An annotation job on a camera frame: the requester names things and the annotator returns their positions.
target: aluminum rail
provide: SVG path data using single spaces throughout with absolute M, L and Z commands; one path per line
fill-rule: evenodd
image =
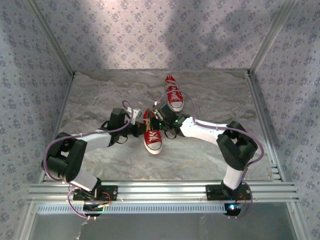
M 293 182 L 247 181 L 254 202 L 298 202 Z M 105 181 L 102 185 L 117 185 L 117 201 L 112 204 L 146 203 L 225 203 L 207 201 L 206 185 L 220 185 L 220 181 Z M 69 185 L 55 182 L 33 184 L 27 200 L 35 204 L 62 204 L 66 202 Z

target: enclosure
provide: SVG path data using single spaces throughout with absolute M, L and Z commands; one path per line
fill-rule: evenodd
M 320 239 L 319 1 L 1 7 L 0 239 Z M 42 170 L 45 147 L 100 128 L 123 100 L 144 113 L 168 74 L 190 96 L 183 114 L 194 102 L 197 119 L 237 121 L 262 143 L 245 178 L 251 212 L 228 219 L 207 201 L 205 186 L 227 169 L 216 145 L 164 135 L 157 155 L 143 136 L 85 154 L 83 169 L 119 187 L 109 213 L 87 221 L 61 208 L 68 186 Z

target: sneaker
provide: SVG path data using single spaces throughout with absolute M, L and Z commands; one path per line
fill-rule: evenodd
M 167 92 L 172 90 L 179 90 L 176 80 L 168 74 L 165 79 L 165 88 Z M 182 97 L 181 92 L 175 91 L 168 94 L 168 105 L 170 109 L 174 112 L 180 112 L 184 107 L 184 98 Z
M 156 117 L 156 115 L 150 108 L 148 108 L 143 115 L 143 123 L 147 124 L 147 121 L 149 121 L 152 117 Z M 151 154 L 159 154 L 162 150 L 162 139 L 158 130 L 146 131 L 144 133 L 143 142 L 146 149 Z

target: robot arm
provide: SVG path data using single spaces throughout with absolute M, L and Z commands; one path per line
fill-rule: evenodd
M 146 126 L 138 122 L 142 115 L 141 111 L 139 109 L 134 109 L 133 111 L 131 123 L 121 131 L 105 133 L 105 131 L 116 130 L 124 126 L 126 123 L 125 117 L 131 114 L 131 110 L 114 108 L 110 119 L 93 134 L 55 143 L 49 149 L 46 158 L 46 163 L 52 176 L 86 191 L 86 196 L 91 200 L 99 200 L 103 192 L 101 180 L 82 168 L 84 155 L 90 151 L 114 145 L 118 142 L 120 136 L 133 135 L 139 137 L 139 135 L 145 133 Z M 71 135 L 61 132 L 56 139 L 67 136 Z
M 228 199 L 235 199 L 242 182 L 244 170 L 248 162 L 258 149 L 257 144 L 248 136 L 230 130 L 219 130 L 232 128 L 246 131 L 240 123 L 233 121 L 230 124 L 216 124 L 195 119 L 188 115 L 177 115 L 165 103 L 158 103 L 153 106 L 153 111 L 161 121 L 159 129 L 170 131 L 172 134 L 182 137 L 201 139 L 218 145 L 228 164 L 225 176 L 221 183 L 222 192 Z M 153 120 L 153 125 L 157 126 L 157 120 Z

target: sneaker toe cap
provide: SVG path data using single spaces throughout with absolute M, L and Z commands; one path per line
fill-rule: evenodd
M 175 112 L 180 112 L 184 106 L 183 101 L 174 101 L 169 104 L 171 105 L 171 109 L 174 110 Z
M 159 150 L 162 148 L 162 142 L 154 142 L 154 143 L 150 143 L 148 145 L 148 147 L 151 149 L 151 150 Z

